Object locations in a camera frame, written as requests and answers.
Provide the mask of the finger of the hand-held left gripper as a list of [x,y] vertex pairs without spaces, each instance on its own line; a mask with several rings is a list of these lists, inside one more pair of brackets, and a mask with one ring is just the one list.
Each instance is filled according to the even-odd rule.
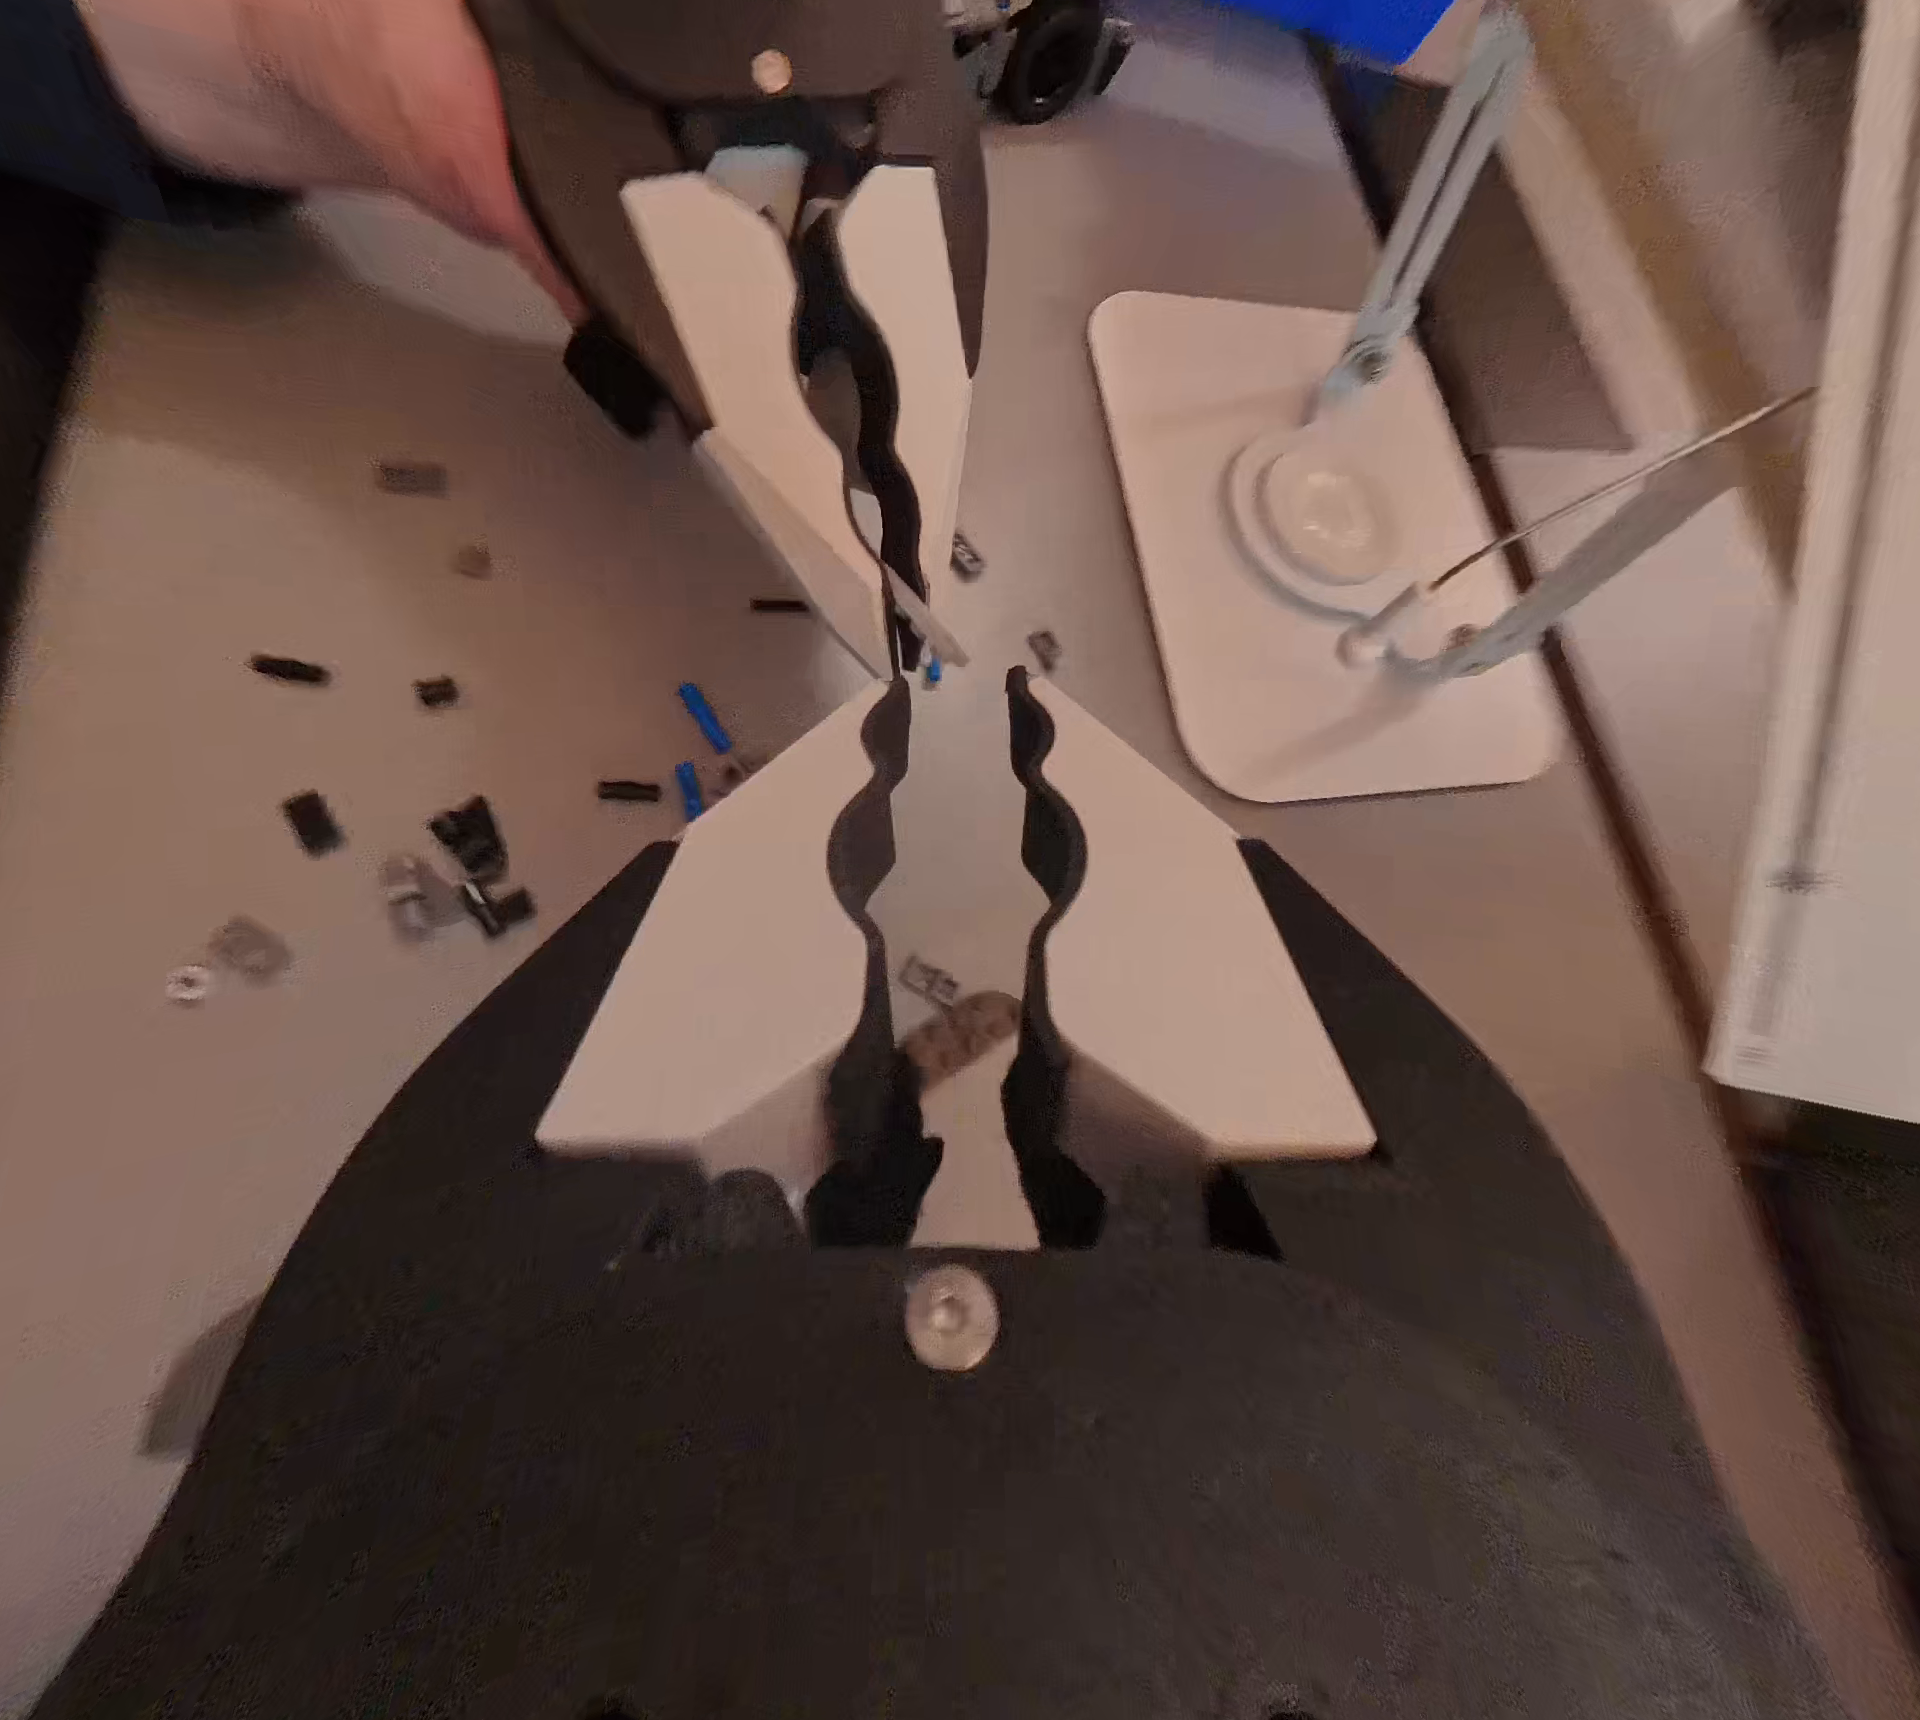
[[692,367],[706,477],[868,675],[896,675],[879,560],[797,375],[797,276],[775,226],[702,174],[629,178],[618,205]]
[[847,470],[850,520],[920,596],[920,661],[960,667],[942,614],[971,372],[935,174],[881,166],[816,205],[797,275],[804,395]]

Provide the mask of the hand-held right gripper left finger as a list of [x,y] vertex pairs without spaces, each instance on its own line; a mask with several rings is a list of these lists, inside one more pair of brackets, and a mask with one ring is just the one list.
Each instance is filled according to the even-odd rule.
[[769,1179],[821,1246],[904,1246],[936,1175],[871,911],[911,699],[881,680],[688,821],[539,1122],[554,1156]]

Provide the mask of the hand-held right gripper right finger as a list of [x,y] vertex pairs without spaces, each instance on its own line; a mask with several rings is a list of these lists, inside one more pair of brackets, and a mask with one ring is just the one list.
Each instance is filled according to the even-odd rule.
[[1005,675],[1019,860],[1042,899],[998,1105],[1041,1249],[1227,1171],[1376,1156],[1376,1122],[1235,830],[1055,681]]

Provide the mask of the scattered small lego pieces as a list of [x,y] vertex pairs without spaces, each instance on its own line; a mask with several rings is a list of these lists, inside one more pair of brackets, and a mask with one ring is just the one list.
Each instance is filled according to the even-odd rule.
[[[973,583],[982,579],[985,568],[973,543],[966,533],[953,533],[949,571],[957,572],[962,583]],[[752,596],[748,608],[755,617],[808,617],[808,604],[797,596]],[[265,653],[250,660],[250,670],[300,688],[328,681],[325,667]],[[456,702],[456,684],[451,675],[430,675],[415,684],[415,696],[427,710],[445,710]],[[723,724],[709,713],[709,699],[696,684],[680,688],[677,699],[688,717],[702,727],[699,737],[706,745],[726,762],[726,769],[715,772],[710,797],[706,797],[695,762],[674,769],[680,807],[687,818],[696,818],[709,805],[723,798],[723,784],[731,787],[755,769],[738,756],[736,745],[723,752]],[[662,805],[662,793],[664,787],[659,782],[629,776],[609,776],[595,784],[595,798],[599,805],[652,807]],[[313,842],[318,844],[314,853],[325,856],[343,844],[343,830],[322,797],[296,797],[281,814],[300,847]],[[427,821],[427,830],[448,864],[456,865],[456,875],[440,883],[412,856],[401,856],[381,868],[381,903],[401,938],[430,938],[437,928],[448,925],[448,917],[468,917],[484,938],[502,938],[536,917],[532,896],[523,888],[505,888],[507,849],[484,797],[468,797],[468,802],[442,809]],[[169,1005],[200,1005],[216,985],[223,969],[244,981],[275,981],[286,963],[286,949],[269,930],[262,930],[249,917],[235,917],[205,938],[205,959],[200,963],[182,963],[163,974],[162,994]],[[969,994],[957,992],[953,981],[939,969],[911,956],[900,963],[899,984],[932,1011]]]

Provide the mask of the lego instruction booklet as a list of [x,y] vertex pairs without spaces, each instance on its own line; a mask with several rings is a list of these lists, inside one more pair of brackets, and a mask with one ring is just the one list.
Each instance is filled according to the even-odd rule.
[[1712,1078],[1917,1122],[1917,0],[1864,0]]

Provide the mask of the person's left hand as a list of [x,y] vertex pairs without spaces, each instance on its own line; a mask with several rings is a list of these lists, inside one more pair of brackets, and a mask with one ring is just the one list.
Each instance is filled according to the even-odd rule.
[[395,197],[586,319],[519,202],[466,0],[78,0],[78,14],[168,160],[256,188]]

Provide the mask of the white metal desk stand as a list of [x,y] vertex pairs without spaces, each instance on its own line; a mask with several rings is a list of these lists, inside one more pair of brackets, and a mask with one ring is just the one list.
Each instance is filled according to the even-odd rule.
[[[1527,67],[1522,23],[1486,10],[1355,317],[1175,293],[1115,293],[1090,312],[1172,722],[1224,797],[1490,790],[1552,766],[1538,648],[1449,684],[1337,652],[1359,617],[1495,540],[1411,319]],[[1507,560],[1486,562],[1401,646],[1435,653],[1518,596]]]

